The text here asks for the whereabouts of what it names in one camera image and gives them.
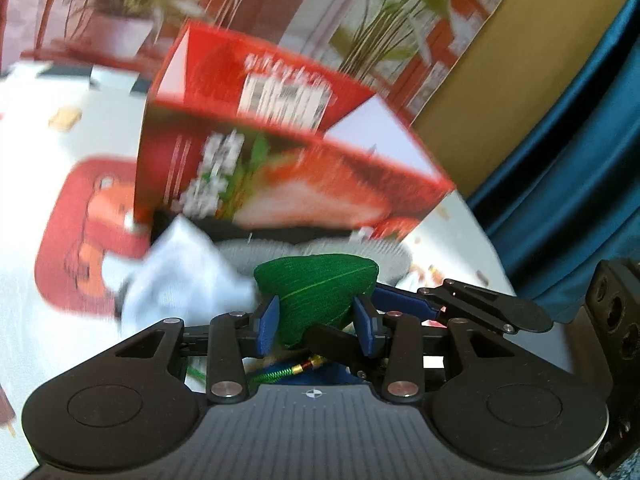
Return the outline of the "white crumpled plastic bag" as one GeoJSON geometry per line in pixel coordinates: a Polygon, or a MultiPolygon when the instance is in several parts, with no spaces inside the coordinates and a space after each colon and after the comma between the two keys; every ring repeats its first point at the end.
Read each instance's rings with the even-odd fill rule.
{"type": "Polygon", "coordinates": [[[217,315],[256,309],[255,281],[239,274],[209,237],[178,217],[140,260],[107,252],[101,278],[115,295],[115,318],[123,337],[180,318],[205,325],[217,315]]]}

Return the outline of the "red strawberry cardboard box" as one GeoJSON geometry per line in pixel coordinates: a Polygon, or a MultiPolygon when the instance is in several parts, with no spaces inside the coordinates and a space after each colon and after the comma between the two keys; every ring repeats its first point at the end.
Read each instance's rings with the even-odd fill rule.
{"type": "Polygon", "coordinates": [[[189,22],[146,96],[134,218],[406,236],[454,184],[369,87],[270,42],[189,22]]]}

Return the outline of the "blue curtain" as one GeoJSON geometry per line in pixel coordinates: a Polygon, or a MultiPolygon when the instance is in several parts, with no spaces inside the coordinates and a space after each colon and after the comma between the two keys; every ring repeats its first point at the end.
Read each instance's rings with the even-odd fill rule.
{"type": "Polygon", "coordinates": [[[570,322],[594,269],[639,257],[639,0],[472,195],[516,294],[570,322]]]}

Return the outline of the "printed living room backdrop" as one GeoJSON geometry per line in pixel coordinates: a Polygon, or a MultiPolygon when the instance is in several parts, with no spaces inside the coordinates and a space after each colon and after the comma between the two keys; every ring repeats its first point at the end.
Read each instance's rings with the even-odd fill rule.
{"type": "Polygon", "coordinates": [[[501,1],[1,0],[1,61],[151,76],[194,18],[314,58],[415,118],[501,1]]]}

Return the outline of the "green fabric zongzi pouch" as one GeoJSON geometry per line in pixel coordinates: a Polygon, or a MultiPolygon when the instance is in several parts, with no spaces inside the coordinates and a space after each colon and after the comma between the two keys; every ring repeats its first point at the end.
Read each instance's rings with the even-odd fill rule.
{"type": "Polygon", "coordinates": [[[255,269],[254,279],[263,295],[279,298],[278,343],[293,348],[314,324],[342,330],[352,322],[352,300],[372,295],[378,272],[369,258],[326,254],[268,261],[255,269]]]}

